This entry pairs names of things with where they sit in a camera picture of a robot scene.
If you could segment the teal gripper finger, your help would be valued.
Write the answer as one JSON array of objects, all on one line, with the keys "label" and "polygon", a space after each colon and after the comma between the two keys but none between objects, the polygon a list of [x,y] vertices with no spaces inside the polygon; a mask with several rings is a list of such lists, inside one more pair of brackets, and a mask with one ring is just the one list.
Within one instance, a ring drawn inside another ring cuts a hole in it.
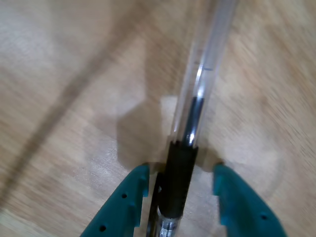
[{"label": "teal gripper finger", "polygon": [[134,168],[82,232],[82,237],[132,237],[140,226],[143,198],[149,194],[150,167]]},{"label": "teal gripper finger", "polygon": [[261,197],[224,164],[213,169],[213,194],[228,237],[285,237],[281,222]]}]

